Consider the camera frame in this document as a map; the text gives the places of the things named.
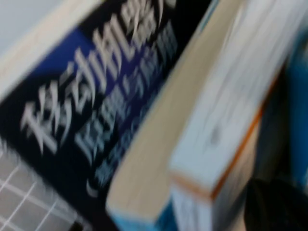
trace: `book cover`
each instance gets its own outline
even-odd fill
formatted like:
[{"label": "book cover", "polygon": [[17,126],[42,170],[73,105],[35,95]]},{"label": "book cover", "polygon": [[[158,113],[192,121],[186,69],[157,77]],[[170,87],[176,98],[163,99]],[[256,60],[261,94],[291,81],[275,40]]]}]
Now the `book cover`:
[{"label": "book cover", "polygon": [[[40,28],[53,27],[51,42],[34,36],[26,47],[46,43],[46,52],[33,48],[40,55],[19,66],[32,53],[14,50],[0,69],[2,147],[98,230],[112,228],[105,214],[110,180],[209,2],[88,1],[63,35],[54,28],[76,12],[60,7],[56,23]],[[15,69],[21,73],[11,75]]]},{"label": "book cover", "polygon": [[260,130],[264,101],[307,7],[304,0],[258,0],[239,12],[169,163],[179,230],[219,230],[243,192],[253,174],[258,137],[268,132]]}]

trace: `stack of books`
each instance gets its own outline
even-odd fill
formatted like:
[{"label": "stack of books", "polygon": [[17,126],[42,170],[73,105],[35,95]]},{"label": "stack of books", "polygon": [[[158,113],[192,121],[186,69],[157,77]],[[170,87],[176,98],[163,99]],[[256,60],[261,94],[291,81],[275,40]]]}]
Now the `stack of books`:
[{"label": "stack of books", "polygon": [[[284,148],[277,76],[307,7],[305,0],[218,3],[112,181],[106,209],[121,230],[232,228],[226,222],[248,180],[271,177],[263,170],[274,169]],[[232,223],[244,230],[243,216]]]}]

